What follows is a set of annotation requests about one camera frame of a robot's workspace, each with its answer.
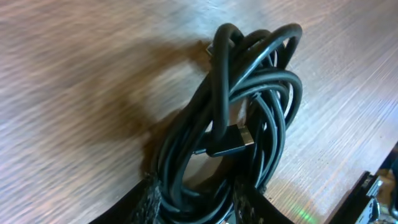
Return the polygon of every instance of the wooden table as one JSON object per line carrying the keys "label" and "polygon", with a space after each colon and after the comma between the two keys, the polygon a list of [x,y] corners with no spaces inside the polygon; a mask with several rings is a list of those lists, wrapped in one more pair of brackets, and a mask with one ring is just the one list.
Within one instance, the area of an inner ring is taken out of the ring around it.
{"label": "wooden table", "polygon": [[398,139],[398,1],[3,0],[0,223],[86,223],[142,177],[232,22],[297,22],[300,111],[266,197],[323,223]]}

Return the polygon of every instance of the wood grain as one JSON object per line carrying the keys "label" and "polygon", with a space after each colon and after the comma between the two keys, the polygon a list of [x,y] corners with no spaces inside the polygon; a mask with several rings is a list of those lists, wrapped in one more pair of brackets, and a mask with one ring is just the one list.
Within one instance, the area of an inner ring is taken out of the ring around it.
{"label": "wood grain", "polygon": [[87,223],[140,179],[216,28],[297,22],[303,103],[266,197],[323,223],[398,139],[398,1],[0,1],[0,223]]}

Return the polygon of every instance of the coiled cable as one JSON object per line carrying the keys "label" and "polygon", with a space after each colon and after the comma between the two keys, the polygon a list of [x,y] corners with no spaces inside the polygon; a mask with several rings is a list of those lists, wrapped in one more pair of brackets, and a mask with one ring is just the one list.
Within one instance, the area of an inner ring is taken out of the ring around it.
{"label": "coiled cable", "polygon": [[[257,30],[247,36],[232,24],[219,27],[211,70],[167,129],[154,158],[162,194],[161,222],[221,223],[233,211],[237,175],[245,176],[264,193],[282,155],[285,131],[302,98],[299,77],[285,70],[301,35],[298,24],[274,32]],[[254,144],[213,188],[203,192],[186,188],[183,174],[206,128],[213,122],[211,142],[222,140],[228,128],[229,105],[243,98],[249,99],[246,125]]]}

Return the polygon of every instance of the wire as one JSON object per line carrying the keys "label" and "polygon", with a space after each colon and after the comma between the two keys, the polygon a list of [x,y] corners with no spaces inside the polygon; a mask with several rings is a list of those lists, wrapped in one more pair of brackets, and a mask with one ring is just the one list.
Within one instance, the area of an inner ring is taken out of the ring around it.
{"label": "wire", "polygon": [[[285,70],[301,35],[298,24],[274,32],[257,30],[246,37],[232,24],[218,28],[212,69],[171,123],[154,157],[162,193],[160,222],[221,223],[233,211],[237,175],[247,177],[264,193],[282,155],[285,131],[302,98],[299,77]],[[249,99],[246,126],[254,144],[244,150],[220,183],[202,192],[188,189],[182,177],[206,128],[213,122],[212,141],[220,141],[228,127],[229,105],[243,98]]]}

